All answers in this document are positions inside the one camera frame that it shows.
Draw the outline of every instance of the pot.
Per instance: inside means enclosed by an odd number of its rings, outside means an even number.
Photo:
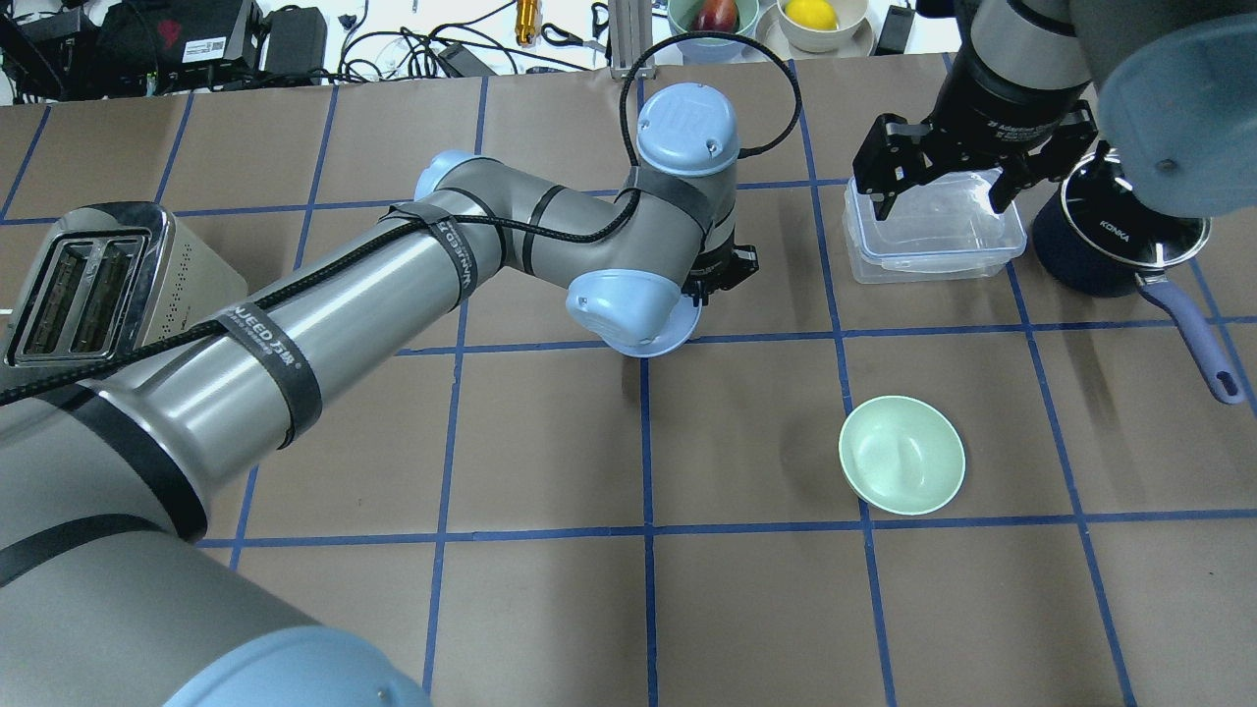
[[[1062,284],[1094,297],[1139,292],[1178,325],[1200,376],[1219,401],[1244,401],[1231,360],[1195,302],[1165,274],[1209,239],[1209,219],[1168,216],[1140,204],[1104,142],[1079,162],[1035,216],[1031,243]]]

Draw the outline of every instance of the bowl with fruit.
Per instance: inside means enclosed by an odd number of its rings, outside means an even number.
[[[860,28],[869,0],[777,0],[782,34],[803,52],[833,52]]]
[[[727,31],[755,36],[759,21],[758,0],[670,0],[667,24],[672,34],[686,31]],[[681,54],[700,64],[728,62],[742,53],[743,45],[728,39],[690,39],[676,45]]]

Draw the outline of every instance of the silver toaster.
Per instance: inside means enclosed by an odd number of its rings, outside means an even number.
[[[162,340],[245,294],[244,278],[165,208],[75,209],[26,276],[4,332],[0,389]]]

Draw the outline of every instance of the lemon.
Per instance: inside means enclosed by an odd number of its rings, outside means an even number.
[[[808,29],[838,29],[838,14],[825,0],[793,0],[786,5],[786,16]]]

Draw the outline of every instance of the red fruit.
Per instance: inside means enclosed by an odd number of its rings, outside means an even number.
[[[694,31],[737,31],[738,4],[733,0],[706,0],[690,25]]]

